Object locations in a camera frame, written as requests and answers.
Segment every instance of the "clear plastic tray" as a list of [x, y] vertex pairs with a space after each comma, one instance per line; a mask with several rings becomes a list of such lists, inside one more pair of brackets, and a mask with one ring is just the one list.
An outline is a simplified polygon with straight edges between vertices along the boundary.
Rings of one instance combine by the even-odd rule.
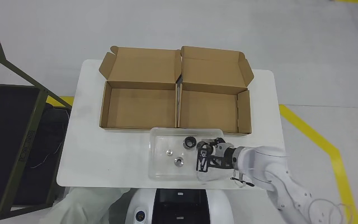
[[[220, 129], [179, 129], [179, 128], [153, 128], [150, 130], [150, 161], [149, 177], [155, 180], [210, 180], [208, 173], [195, 170], [197, 150], [196, 147], [187, 150], [183, 146], [186, 137], [193, 136], [197, 142], [202, 139], [223, 138]], [[175, 158], [182, 157], [183, 165], [175, 165]]]

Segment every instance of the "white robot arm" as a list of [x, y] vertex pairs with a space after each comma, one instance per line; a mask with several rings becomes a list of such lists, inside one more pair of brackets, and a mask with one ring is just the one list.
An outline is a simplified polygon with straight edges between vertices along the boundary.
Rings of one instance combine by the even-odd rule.
[[237, 147], [223, 139], [207, 139], [197, 144], [197, 171], [208, 167], [235, 169], [254, 185], [267, 190], [268, 197], [289, 224], [328, 223], [328, 215], [315, 206], [310, 192], [295, 182], [288, 171], [286, 153], [275, 147]]

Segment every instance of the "yellow floor marking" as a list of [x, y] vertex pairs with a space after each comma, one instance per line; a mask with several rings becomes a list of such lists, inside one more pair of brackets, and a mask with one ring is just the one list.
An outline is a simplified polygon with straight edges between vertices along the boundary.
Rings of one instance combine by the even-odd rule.
[[358, 3], [358, 0], [336, 0], [336, 2], [350, 2], [350, 3]]
[[[69, 105], [71, 106], [73, 105], [73, 100], [74, 100], [73, 96], [60, 96], [60, 98], [66, 101]], [[51, 96], [47, 97], [46, 102], [51, 104], [52, 106], [64, 106], [60, 102], [52, 98]]]
[[332, 168], [336, 177], [337, 187], [341, 196], [342, 203], [350, 206], [350, 208], [345, 208], [346, 219], [349, 220], [351, 217], [351, 212], [353, 212], [352, 223], [357, 224], [358, 213], [354, 204], [353, 194], [349, 185], [348, 177], [345, 172], [345, 167], [343, 165], [340, 150], [334, 145], [332, 145], [329, 141], [327, 141], [313, 128], [311, 128], [304, 120], [300, 119], [285, 105], [280, 105], [280, 114], [329, 155], [329, 157], [331, 158]]

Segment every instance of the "open cardboard box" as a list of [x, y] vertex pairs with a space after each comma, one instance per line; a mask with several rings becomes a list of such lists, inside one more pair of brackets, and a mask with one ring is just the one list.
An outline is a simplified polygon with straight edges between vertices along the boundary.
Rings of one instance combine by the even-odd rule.
[[252, 70], [242, 52], [183, 46], [180, 128], [219, 128], [251, 133]]
[[179, 50], [111, 47], [100, 66], [107, 79], [100, 127], [177, 127]]

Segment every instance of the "cable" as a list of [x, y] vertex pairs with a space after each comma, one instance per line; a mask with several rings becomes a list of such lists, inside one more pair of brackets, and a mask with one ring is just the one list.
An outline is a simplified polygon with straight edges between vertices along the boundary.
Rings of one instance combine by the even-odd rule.
[[[57, 152], [58, 149], [60, 148], [61, 144], [62, 144], [62, 142], [61, 142], [60, 145], [57, 147], [57, 150], [56, 150], [54, 153], [52, 153], [52, 155], [56, 154], [56, 152]], [[49, 155], [50, 155], [50, 154], [47, 154], [47, 156], [45, 157], [45, 159], [43, 160], [43, 162], [37, 164], [36, 166], [32, 166], [32, 167], [30, 167], [30, 168], [33, 169], [33, 168], [36, 168], [36, 167], [40, 166], [41, 164], [43, 164], [43, 163], [46, 161], [46, 159], [47, 159], [47, 157], [48, 157]]]
[[[67, 117], [68, 117], [68, 122], [69, 122], [69, 114], [68, 114], [68, 112], [67, 112], [66, 109], [65, 109], [65, 111], [66, 111], [66, 114], [67, 114]], [[60, 146], [61, 146], [61, 145], [64, 143], [64, 141], [65, 141], [64, 138], [65, 138], [66, 134], [65, 134], [65, 128], [63, 127], [63, 123], [62, 123], [62, 131], [63, 131], [63, 140], [60, 142], [60, 144], [58, 145], [56, 151], [55, 151], [54, 153], [52, 153], [52, 155], [54, 155], [54, 154], [57, 153], [58, 149], [60, 149]], [[36, 168], [36, 167], [40, 166], [41, 164], [43, 164], [43, 163], [46, 161], [46, 159], [47, 159], [47, 157], [48, 157], [49, 155], [50, 155], [50, 153], [47, 154], [47, 156], [44, 158], [44, 160], [43, 160], [41, 163], [37, 164], [36, 166], [32, 166], [32, 167], [30, 167], [30, 168], [33, 169], [33, 168]]]
[[[268, 172], [269, 174], [271, 174], [271, 175], [277, 177], [277, 175], [273, 174], [272, 172], [269, 172], [269, 171], [266, 171], [266, 172]], [[327, 200], [327, 199], [324, 199], [324, 198], [314, 199], [314, 200], [311, 201], [310, 205], [308, 206], [308, 218], [309, 218], [309, 222], [310, 222], [310, 223], [312, 223], [312, 219], [311, 219], [311, 215], [310, 215], [310, 213], [311, 213], [311, 206], [312, 206], [312, 204], [313, 204], [314, 202], [316, 202], [316, 201], [324, 201], [324, 202], [328, 202], [328, 203], [330, 203], [331, 205], [333, 205], [333, 207], [332, 207], [332, 208], [330, 209], [330, 211], [329, 211], [328, 224], [331, 224], [331, 215], [332, 215], [333, 210], [334, 210], [335, 208], [338, 209], [338, 212], [340, 213], [340, 216], [341, 216], [341, 221], [340, 221], [339, 224], [343, 224], [344, 215], [342, 214], [342, 211], [341, 211], [341, 209], [339, 208], [339, 206], [347, 206], [347, 205], [341, 204], [341, 203], [340, 203], [340, 204], [334, 204], [332, 201]], [[349, 207], [349, 208], [350, 208], [350, 211], [351, 211], [350, 220], [348, 221], [348, 224], [351, 224], [351, 222], [352, 222], [352, 209], [351, 209], [350, 206], [347, 206], [347, 207]]]

